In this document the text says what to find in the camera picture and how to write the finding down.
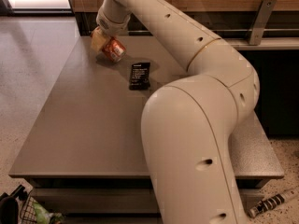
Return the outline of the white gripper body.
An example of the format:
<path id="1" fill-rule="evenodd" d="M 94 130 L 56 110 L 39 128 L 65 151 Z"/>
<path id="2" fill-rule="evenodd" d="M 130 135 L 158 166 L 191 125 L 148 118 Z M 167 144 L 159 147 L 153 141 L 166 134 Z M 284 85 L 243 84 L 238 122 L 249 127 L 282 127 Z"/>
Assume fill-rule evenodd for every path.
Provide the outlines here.
<path id="1" fill-rule="evenodd" d="M 130 15 L 126 15 L 123 21 L 115 21 L 104 13 L 102 8 L 99 9 L 96 16 L 96 23 L 99 28 L 109 36 L 117 36 L 126 31 Z"/>

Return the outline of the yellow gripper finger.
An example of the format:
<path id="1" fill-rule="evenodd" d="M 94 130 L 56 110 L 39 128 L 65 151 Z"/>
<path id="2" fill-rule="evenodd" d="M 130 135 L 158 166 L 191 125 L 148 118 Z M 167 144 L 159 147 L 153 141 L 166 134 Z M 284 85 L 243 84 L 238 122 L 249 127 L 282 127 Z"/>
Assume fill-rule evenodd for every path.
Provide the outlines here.
<path id="1" fill-rule="evenodd" d="M 96 27 L 91 34 L 91 47 L 94 51 L 100 52 L 102 48 L 109 42 L 111 37 L 105 34 L 100 27 Z"/>

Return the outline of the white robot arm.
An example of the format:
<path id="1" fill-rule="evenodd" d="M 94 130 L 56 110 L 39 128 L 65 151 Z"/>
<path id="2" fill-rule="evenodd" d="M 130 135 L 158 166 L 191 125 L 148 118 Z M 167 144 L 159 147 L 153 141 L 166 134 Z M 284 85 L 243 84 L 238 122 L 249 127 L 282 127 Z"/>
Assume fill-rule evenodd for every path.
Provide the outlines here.
<path id="1" fill-rule="evenodd" d="M 141 136 L 164 224 L 247 224 L 229 137 L 257 104 L 253 66 L 164 0 L 104 0 L 97 24 L 118 35 L 136 16 L 187 72 L 146 102 Z"/>

